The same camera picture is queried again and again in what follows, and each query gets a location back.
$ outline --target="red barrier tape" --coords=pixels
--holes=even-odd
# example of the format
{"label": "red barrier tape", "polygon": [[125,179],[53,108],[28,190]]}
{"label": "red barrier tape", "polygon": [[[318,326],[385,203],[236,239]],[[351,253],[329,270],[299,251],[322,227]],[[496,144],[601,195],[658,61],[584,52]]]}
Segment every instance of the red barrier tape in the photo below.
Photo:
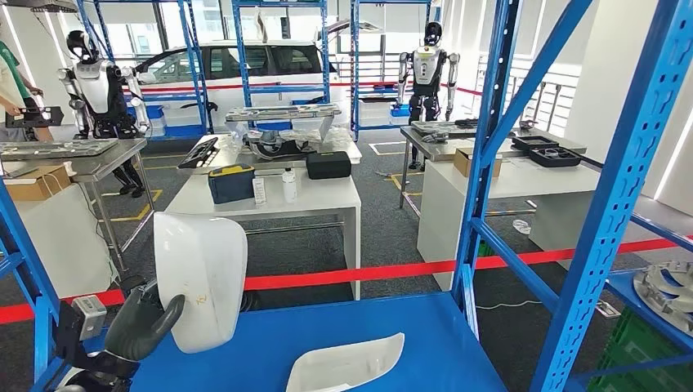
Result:
{"label": "red barrier tape", "polygon": [[[675,243],[667,239],[647,239],[632,243],[622,243],[618,253],[632,253],[642,251],[654,251],[676,247]],[[529,252],[518,255],[527,265],[549,263],[553,261],[567,260],[573,257],[574,249],[561,249],[548,252]],[[402,265],[384,265],[380,267],[364,267],[360,269],[340,269],[329,272],[316,272],[311,274],[250,276],[245,279],[244,290],[271,290],[277,288],[321,286],[325,284],[347,283],[356,280],[381,280],[392,278],[406,278],[410,276],[436,274],[440,272],[454,271],[455,262],[434,261],[431,263],[414,263]],[[479,257],[476,261],[477,270],[491,270],[507,266],[500,256]],[[120,305],[123,303],[123,294],[119,289],[96,293],[101,302],[106,306]],[[16,323],[34,318],[34,312],[28,304],[10,305],[0,307],[0,325]]]}

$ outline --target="white table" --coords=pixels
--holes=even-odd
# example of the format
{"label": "white table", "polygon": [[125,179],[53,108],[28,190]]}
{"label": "white table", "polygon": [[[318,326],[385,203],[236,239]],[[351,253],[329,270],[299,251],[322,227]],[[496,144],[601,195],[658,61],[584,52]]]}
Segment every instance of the white table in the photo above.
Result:
{"label": "white table", "polygon": [[[361,266],[361,200],[351,177],[311,180],[304,168],[296,172],[298,197],[294,203],[284,201],[281,176],[265,178],[266,203],[261,206],[248,198],[237,202],[214,204],[207,176],[191,176],[166,212],[191,215],[223,216],[234,221],[259,221],[299,216],[339,216],[343,221],[346,267]],[[354,299],[360,299],[360,282],[352,282]]]}
{"label": "white table", "polygon": [[103,292],[117,276],[79,186],[72,184],[42,202],[15,202],[60,298]]}
{"label": "white table", "polygon": [[[531,197],[537,203],[530,240],[544,250],[574,247],[599,173],[585,166],[547,168],[506,158],[489,198]],[[469,179],[452,162],[427,162],[417,248],[427,262],[455,258]],[[452,274],[436,274],[449,290]]]}

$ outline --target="floor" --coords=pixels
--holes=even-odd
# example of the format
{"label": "floor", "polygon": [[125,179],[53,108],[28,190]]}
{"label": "floor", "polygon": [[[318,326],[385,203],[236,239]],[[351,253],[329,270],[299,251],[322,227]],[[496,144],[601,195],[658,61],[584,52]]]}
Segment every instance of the floor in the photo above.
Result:
{"label": "floor", "polygon": [[[380,176],[401,170],[404,145],[398,131],[365,131],[359,141],[364,155],[361,164],[354,166],[353,177],[361,196],[362,206],[362,265],[395,265],[422,261],[416,250],[418,221],[414,213],[397,207],[398,181]],[[369,144],[377,145],[375,150]],[[166,144],[150,146],[145,151],[145,168],[151,188],[156,196],[156,209],[163,210],[185,183],[186,177],[177,173],[175,165],[187,151],[187,145]],[[416,193],[423,187],[423,175],[411,176],[409,190]],[[114,192],[118,184],[112,178],[105,180],[104,192]],[[420,203],[420,196],[414,196]],[[106,198],[112,217],[136,216],[144,207],[144,199],[129,197]],[[490,210],[525,208],[523,199],[492,201]],[[657,202],[643,198],[637,211],[642,215],[669,225],[685,234],[693,233],[693,218],[675,212]],[[537,251],[538,248],[512,227],[512,220],[524,219],[531,223],[532,216],[505,216],[489,219],[490,225],[518,253]],[[244,224],[246,228],[295,224],[297,221],[317,219],[264,221]],[[115,224],[120,238],[126,238],[136,227],[130,220]],[[152,226],[149,222],[125,253],[126,263],[134,274],[147,278],[154,276]],[[631,224],[626,241],[654,238]],[[248,275],[291,274],[344,268],[341,235],[337,229],[319,229],[305,232],[260,234],[248,238]],[[638,254],[619,255],[615,268],[646,265],[653,261],[669,260],[681,256],[677,249]],[[535,265],[533,270],[548,285],[560,291],[566,271],[556,263]],[[365,282],[365,298],[393,296],[437,291],[431,276],[398,278]],[[488,269],[476,272],[474,278],[476,303],[491,307],[499,303],[519,304],[534,297],[508,269]],[[348,283],[322,287],[271,290],[259,293],[262,308],[306,305],[351,299]],[[619,308],[621,304],[605,293],[603,299]],[[12,276],[0,280],[0,305],[24,302]],[[544,334],[550,323],[550,314],[541,306],[528,304],[517,307],[500,306],[493,310],[478,310],[481,344],[511,391],[527,390],[539,357]],[[595,313],[585,342],[575,364],[575,371],[593,368],[601,355],[606,339],[615,325],[615,319],[606,319]],[[32,383],[33,324],[31,322],[0,325],[0,385],[6,391],[27,390]]]}

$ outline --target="plastic bottle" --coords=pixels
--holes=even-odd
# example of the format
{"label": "plastic bottle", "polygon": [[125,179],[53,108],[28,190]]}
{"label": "plastic bottle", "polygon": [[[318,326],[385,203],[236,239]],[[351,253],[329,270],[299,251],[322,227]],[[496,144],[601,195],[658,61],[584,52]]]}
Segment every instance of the plastic bottle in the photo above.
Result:
{"label": "plastic bottle", "polygon": [[284,186],[284,200],[286,203],[295,202],[297,197],[296,174],[289,167],[284,169],[284,174],[282,174],[282,185]]}

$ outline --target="black tray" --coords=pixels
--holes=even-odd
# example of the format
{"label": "black tray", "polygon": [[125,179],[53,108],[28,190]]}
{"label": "black tray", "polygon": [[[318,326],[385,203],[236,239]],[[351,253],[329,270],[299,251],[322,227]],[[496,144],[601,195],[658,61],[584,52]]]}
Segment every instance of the black tray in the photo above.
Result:
{"label": "black tray", "polygon": [[531,149],[530,159],[543,167],[577,166],[582,160],[578,154],[561,147],[552,149]]}
{"label": "black tray", "polygon": [[558,142],[543,136],[516,136],[512,138],[512,145],[516,149],[529,151],[531,149],[553,149],[558,147]]}
{"label": "black tray", "polygon": [[210,140],[204,141],[195,147],[186,155],[181,163],[178,163],[179,169],[195,169],[205,164],[212,154],[217,152],[214,144],[217,143],[218,137],[213,137]]}

